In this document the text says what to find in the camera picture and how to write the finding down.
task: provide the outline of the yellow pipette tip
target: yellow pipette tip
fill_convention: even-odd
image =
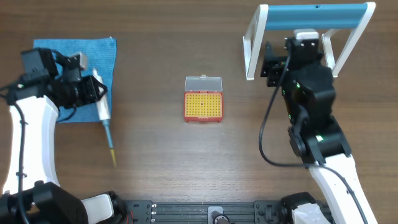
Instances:
[[[113,149],[111,149],[111,155],[112,155],[113,166],[116,167],[116,157],[114,156],[114,150]]]

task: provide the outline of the black cable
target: black cable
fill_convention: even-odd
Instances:
[[[289,66],[289,62],[290,62],[290,58],[291,58],[291,46],[288,46],[288,50],[289,50],[289,54],[288,54],[287,59],[286,59],[284,70],[282,72],[282,75],[280,76],[280,80],[278,82],[278,85],[276,86],[276,88],[274,90],[274,93],[271,96],[271,100],[270,100],[270,102],[268,104],[266,115],[264,116],[264,119],[263,119],[262,124],[261,124],[261,129],[260,129],[260,133],[259,133],[259,150],[260,150],[260,154],[261,154],[262,158],[266,162],[268,162],[269,164],[271,164],[273,166],[277,166],[277,167],[304,167],[304,168],[319,167],[319,168],[323,168],[323,169],[326,169],[326,170],[334,173],[342,181],[342,183],[346,186],[346,188],[348,190],[348,193],[351,194],[351,196],[352,196],[352,198],[354,200],[354,203],[355,203],[356,207],[358,208],[359,214],[361,215],[361,218],[362,218],[364,224],[368,224],[368,221],[367,221],[367,219],[365,217],[365,214],[364,214],[364,212],[362,210],[361,205],[359,204],[358,199],[355,196],[355,193],[354,193],[353,189],[349,186],[349,184],[347,183],[346,179],[341,174],[339,174],[337,171],[335,171],[332,168],[329,168],[329,167],[326,167],[326,166],[321,166],[321,165],[318,165],[318,164],[307,164],[307,163],[303,163],[303,164],[286,164],[286,163],[274,162],[274,161],[268,159],[268,157],[264,154],[264,150],[262,148],[262,134],[264,132],[264,128],[266,126],[266,123],[267,123],[267,120],[268,120],[268,116],[269,116],[269,113],[271,111],[272,104],[273,104],[273,102],[274,102],[274,100],[276,98],[276,94],[278,93],[278,90],[279,90],[280,86],[282,85],[282,83],[284,81],[284,78],[285,78],[285,75],[286,75],[286,72],[288,70],[287,67]]]
[[[18,110],[19,116],[21,116],[21,145],[19,148],[19,165],[18,165],[18,193],[17,193],[17,198],[18,198],[18,207],[19,207],[19,213],[21,215],[22,221],[25,224],[29,224],[29,219],[27,217],[26,211],[25,211],[25,205],[24,205],[24,198],[22,196],[23,192],[23,178],[25,177],[25,174],[23,173],[24,170],[24,145],[25,145],[25,116],[19,107],[17,103],[14,103],[13,106]]]
[[[74,107],[74,108],[73,108],[73,112],[70,113],[69,116],[67,116],[66,118],[62,118],[62,119],[58,120],[57,123],[62,122],[62,121],[67,121],[67,120],[69,120],[70,118],[72,118],[73,115],[75,115],[76,110],[77,110],[76,107]]]

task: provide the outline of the clear plastic lid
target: clear plastic lid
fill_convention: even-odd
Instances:
[[[221,77],[187,77],[185,79],[185,91],[223,91]]]

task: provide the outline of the wooden table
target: wooden table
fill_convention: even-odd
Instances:
[[[58,124],[55,167],[65,190],[79,198],[114,190],[125,199],[167,202],[277,200],[302,191],[322,199],[307,170],[272,167],[258,150],[258,132],[273,89],[259,78],[260,65],[256,79],[245,80],[242,36],[261,3],[281,4],[2,0],[0,84],[23,72],[19,52],[31,48],[34,39],[112,36],[118,42],[111,124],[118,167],[113,167],[102,125]],[[320,2],[283,2],[298,3]],[[376,1],[373,18],[335,80],[333,113],[352,147],[379,223],[396,223],[398,209],[397,7],[397,1]],[[348,34],[335,35],[336,54]],[[279,46],[290,35],[266,33]],[[183,120],[185,77],[201,74],[223,78],[225,114],[220,124]],[[6,104],[0,107],[0,125],[3,183],[12,133]],[[264,133],[264,148],[276,161],[299,161],[288,143],[288,125],[278,96]]]

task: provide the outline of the blue cloth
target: blue cloth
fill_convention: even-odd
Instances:
[[[92,75],[93,68],[97,69],[98,74],[104,80],[104,84],[108,87],[106,94],[110,113],[112,113],[112,82],[113,68],[116,60],[116,39],[39,39],[34,40],[34,47],[45,47],[58,50],[61,54],[68,56],[77,52],[83,52],[88,57],[88,68],[82,71],[81,75]],[[62,67],[57,65],[58,71],[62,72]],[[61,115],[58,119],[66,118],[73,109],[66,110],[60,108]],[[100,121],[95,103],[77,108],[73,117],[63,123],[73,122],[96,122]]]

